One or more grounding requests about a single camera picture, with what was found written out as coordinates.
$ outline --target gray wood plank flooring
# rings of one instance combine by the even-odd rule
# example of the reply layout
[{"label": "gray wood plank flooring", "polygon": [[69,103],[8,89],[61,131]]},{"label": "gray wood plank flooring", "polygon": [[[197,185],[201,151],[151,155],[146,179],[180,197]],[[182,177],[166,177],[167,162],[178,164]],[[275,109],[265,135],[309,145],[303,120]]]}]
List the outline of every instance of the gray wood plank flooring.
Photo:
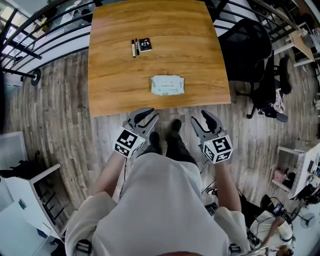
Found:
[{"label": "gray wood plank flooring", "polygon": [[[202,169],[207,159],[198,148],[198,138],[190,121],[194,116],[205,127],[200,111],[212,112],[221,119],[232,140],[234,152],[229,164],[242,193],[256,205],[264,194],[278,197],[292,211],[298,203],[288,200],[287,193],[273,185],[271,178],[278,145],[290,146],[298,138],[316,139],[318,118],[313,99],[318,85],[313,69],[306,67],[305,72],[302,67],[290,65],[293,90],[284,96],[287,123],[257,113],[253,119],[247,119],[245,115],[251,111],[252,102],[247,97],[236,96],[235,91],[248,92],[249,84],[232,81],[229,83],[231,104],[157,110],[160,119],[155,130],[163,140],[171,120],[181,119],[181,137]],[[89,195],[90,187],[113,152],[114,134],[127,114],[90,118],[87,50],[56,60],[41,71],[38,86],[33,87],[26,78],[23,87],[7,100],[5,132],[23,131],[30,159],[40,150],[43,165],[61,163],[52,180],[69,215]],[[127,175],[133,162],[134,157],[127,161]],[[203,188],[214,176],[206,166],[202,173]],[[202,200],[208,204],[214,197],[203,193]]]}]

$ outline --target white package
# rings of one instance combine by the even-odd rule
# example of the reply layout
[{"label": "white package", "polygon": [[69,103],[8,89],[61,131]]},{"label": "white package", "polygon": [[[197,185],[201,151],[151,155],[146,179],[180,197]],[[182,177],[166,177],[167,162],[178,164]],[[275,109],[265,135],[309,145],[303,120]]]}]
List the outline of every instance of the white package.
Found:
[{"label": "white package", "polygon": [[151,78],[151,93],[165,96],[184,94],[184,78],[178,75],[155,75]]}]

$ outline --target notebook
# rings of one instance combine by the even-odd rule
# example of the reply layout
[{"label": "notebook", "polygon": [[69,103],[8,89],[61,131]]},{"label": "notebook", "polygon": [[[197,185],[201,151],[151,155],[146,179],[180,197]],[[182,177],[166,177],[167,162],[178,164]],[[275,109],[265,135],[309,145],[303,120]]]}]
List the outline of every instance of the notebook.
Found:
[{"label": "notebook", "polygon": [[152,49],[149,38],[138,39],[136,41],[136,44],[139,49],[139,52],[150,51]]}]

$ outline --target shoe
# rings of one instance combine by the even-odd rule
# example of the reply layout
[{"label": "shoe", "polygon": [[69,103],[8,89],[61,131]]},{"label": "shoe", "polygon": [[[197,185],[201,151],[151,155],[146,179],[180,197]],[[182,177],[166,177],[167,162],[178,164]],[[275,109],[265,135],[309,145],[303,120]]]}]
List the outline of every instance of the shoe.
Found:
[{"label": "shoe", "polygon": [[162,148],[160,145],[160,137],[156,131],[150,133],[149,136],[150,145],[154,147],[154,149],[158,152],[158,154],[162,155]]},{"label": "shoe", "polygon": [[179,119],[175,119],[171,124],[171,130],[176,131],[178,133],[181,129],[181,125],[181,121]]}]

